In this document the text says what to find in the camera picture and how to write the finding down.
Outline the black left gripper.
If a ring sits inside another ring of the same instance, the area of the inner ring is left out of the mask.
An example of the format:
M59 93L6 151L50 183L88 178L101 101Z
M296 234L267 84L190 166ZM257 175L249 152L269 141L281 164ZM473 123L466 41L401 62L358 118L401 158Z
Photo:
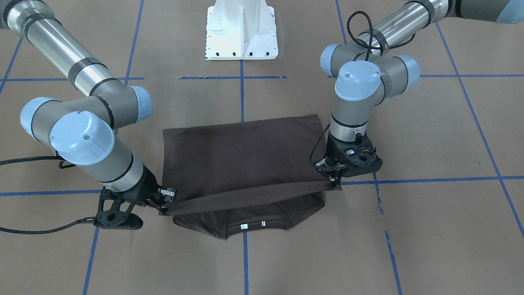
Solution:
M346 149L348 149L347 142L336 139L335 137L328 137L325 153L325 163L328 169L326 169L325 177L332 182L333 186L339 185L342 178L348 177ZM338 165L343 165L344 168L331 168Z

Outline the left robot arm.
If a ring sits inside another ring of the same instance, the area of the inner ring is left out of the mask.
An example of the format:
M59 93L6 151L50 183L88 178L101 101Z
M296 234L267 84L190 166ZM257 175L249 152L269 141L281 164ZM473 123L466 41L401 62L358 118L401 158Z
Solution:
M523 21L523 2L409 0L376 25L367 13L356 11L346 23L351 42L323 50L320 68L336 79L336 97L331 121L323 131L327 133L326 153L312 166L332 186L380 170L382 159L366 133L372 109L413 88L420 78L420 67L412 56L385 55L447 17L516 24Z

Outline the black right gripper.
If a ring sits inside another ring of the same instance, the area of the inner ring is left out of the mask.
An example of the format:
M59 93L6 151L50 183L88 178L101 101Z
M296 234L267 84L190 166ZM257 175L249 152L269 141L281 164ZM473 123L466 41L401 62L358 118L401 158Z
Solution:
M175 188L163 188L157 183L156 177L152 172L148 168L144 168L138 183L123 192L123 200L139 206L163 209L163 204L173 202L176 194L177 190Z

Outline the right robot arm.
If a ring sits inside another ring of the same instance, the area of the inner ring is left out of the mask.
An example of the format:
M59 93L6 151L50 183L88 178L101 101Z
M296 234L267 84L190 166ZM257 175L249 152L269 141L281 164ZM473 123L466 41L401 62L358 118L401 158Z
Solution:
M115 129L151 116L150 94L114 77L44 1L2 0L1 28L26 39L84 96L66 102L33 99L21 110L24 130L131 205L164 211L176 192L158 185L152 172L114 134Z

